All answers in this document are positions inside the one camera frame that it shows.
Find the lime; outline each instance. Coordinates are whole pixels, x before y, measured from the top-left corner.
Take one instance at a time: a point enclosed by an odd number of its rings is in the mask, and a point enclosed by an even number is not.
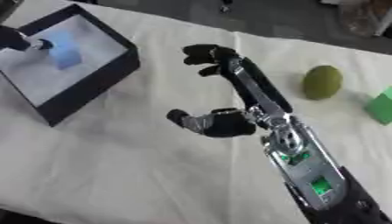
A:
[[[314,67],[304,77],[304,94],[311,100],[330,98],[339,91],[342,80],[340,71],[333,66]]]

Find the green cube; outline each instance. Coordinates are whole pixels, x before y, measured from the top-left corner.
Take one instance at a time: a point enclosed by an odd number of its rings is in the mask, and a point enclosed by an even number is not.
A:
[[[373,99],[365,110],[378,122],[387,125],[392,122],[392,87]]]

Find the robotic hand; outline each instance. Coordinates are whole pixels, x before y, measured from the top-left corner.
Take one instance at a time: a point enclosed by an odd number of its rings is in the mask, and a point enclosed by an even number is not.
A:
[[[208,137],[252,135],[257,126],[268,130],[261,138],[265,154],[311,224],[392,224],[250,59],[218,45],[191,45],[184,53],[187,65],[213,64],[199,74],[220,74],[230,81],[245,109],[218,109],[200,117],[174,109],[169,120]]]
[[[22,32],[3,25],[0,25],[0,37],[0,49],[10,48],[24,52],[31,47],[38,50],[50,49],[53,47],[52,43],[45,39],[40,39],[36,43],[31,43]]]
[[[218,47],[217,45],[191,45],[184,48],[187,58],[184,63],[187,65],[213,64],[199,71],[199,75],[207,77],[220,74],[231,81],[238,93],[245,94],[235,79],[232,79],[228,71],[229,59],[238,57],[238,54],[229,48]],[[167,115],[167,118],[176,123],[181,128],[186,128],[207,137],[236,137],[241,135],[252,135],[256,131],[256,126],[249,122],[242,110],[238,108],[220,108],[213,110],[209,115],[194,117],[185,111],[174,109]]]

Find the open box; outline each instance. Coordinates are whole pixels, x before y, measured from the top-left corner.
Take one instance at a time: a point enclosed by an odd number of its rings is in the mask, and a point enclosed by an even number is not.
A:
[[[72,34],[82,63],[59,70],[47,52],[0,49],[0,71],[54,126],[140,67],[137,47],[79,5],[19,28],[29,39]]]

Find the white tablecloth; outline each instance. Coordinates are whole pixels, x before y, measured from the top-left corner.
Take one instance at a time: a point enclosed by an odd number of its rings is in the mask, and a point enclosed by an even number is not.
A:
[[[69,4],[26,0],[5,24]],[[362,110],[392,83],[392,58],[82,6],[137,44],[142,68],[54,129],[0,79],[1,207],[69,224],[306,223],[258,135],[211,139],[165,119],[175,108],[201,115],[241,106],[222,78],[201,78],[197,66],[182,64],[181,47],[216,43],[258,64],[392,216],[392,126]],[[342,71],[344,87],[330,100],[307,101],[301,78],[323,64]]]

